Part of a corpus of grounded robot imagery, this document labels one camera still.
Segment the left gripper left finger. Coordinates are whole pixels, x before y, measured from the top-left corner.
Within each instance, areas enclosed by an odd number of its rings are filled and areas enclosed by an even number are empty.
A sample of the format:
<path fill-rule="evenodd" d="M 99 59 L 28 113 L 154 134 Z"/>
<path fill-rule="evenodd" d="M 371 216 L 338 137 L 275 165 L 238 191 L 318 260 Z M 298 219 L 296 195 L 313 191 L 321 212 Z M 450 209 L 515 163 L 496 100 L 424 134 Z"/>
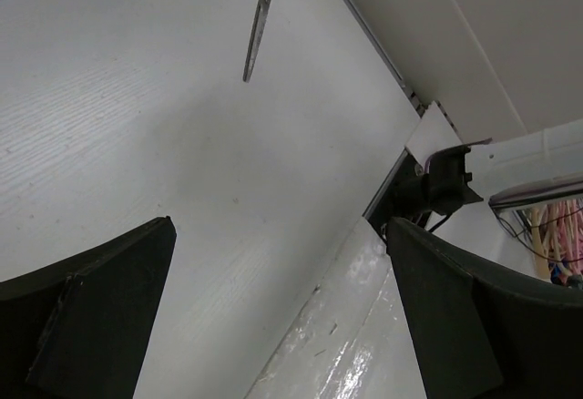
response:
<path fill-rule="evenodd" d="M 176 238 L 158 217 L 3 281 L 2 397 L 132 397 Z"/>

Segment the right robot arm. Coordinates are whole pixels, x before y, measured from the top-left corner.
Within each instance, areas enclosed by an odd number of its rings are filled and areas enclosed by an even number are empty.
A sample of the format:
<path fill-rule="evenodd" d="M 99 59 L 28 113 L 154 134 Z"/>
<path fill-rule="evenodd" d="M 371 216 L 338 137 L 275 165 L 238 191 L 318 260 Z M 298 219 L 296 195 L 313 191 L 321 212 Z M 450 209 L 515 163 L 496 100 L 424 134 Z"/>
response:
<path fill-rule="evenodd" d="M 499 143 L 461 144 L 437 151 L 424 174 L 391 195 L 395 217 L 426 212 L 449 217 L 486 202 L 516 209 L 582 192 L 582 124 L 573 122 Z"/>

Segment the black handled scissors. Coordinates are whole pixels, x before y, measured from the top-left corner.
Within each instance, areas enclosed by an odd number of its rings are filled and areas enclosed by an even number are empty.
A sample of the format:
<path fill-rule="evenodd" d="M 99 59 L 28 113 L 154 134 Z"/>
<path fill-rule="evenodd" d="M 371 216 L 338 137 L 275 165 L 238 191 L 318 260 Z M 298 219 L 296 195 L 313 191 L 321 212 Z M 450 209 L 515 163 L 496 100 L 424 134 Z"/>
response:
<path fill-rule="evenodd" d="M 251 81 L 252 72 L 257 60 L 259 48 L 261 46 L 261 40 L 266 26 L 270 6 L 271 0 L 258 0 L 253 23 L 251 26 L 250 41 L 242 74 L 242 81 L 245 83 L 249 83 Z"/>

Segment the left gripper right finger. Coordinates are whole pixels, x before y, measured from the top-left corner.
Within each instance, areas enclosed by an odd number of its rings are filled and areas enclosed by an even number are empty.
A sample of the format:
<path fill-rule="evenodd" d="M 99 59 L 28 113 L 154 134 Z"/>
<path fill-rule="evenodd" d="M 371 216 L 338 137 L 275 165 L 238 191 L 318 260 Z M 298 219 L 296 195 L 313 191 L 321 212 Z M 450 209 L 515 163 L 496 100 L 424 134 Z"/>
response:
<path fill-rule="evenodd" d="M 429 398 L 579 398 L 582 292 L 393 219 L 387 251 Z"/>

